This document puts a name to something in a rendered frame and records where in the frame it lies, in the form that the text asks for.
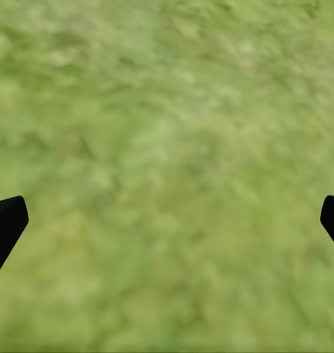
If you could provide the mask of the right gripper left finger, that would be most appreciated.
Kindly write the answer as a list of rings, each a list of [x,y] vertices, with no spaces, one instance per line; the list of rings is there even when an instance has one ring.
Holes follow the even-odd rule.
[[[29,223],[22,196],[0,201],[0,269]]]

